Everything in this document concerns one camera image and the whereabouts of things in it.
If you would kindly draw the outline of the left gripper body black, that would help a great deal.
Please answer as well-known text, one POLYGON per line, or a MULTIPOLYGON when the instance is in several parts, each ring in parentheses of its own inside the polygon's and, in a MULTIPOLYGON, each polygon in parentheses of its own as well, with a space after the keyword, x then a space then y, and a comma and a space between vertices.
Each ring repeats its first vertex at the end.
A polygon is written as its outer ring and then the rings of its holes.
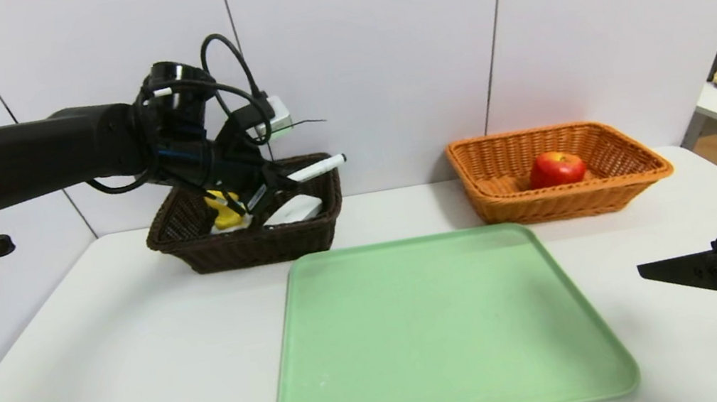
POLYGON ((216 228, 249 225, 266 201, 260 167, 269 161, 252 147, 216 151, 211 159, 208 181, 216 228))

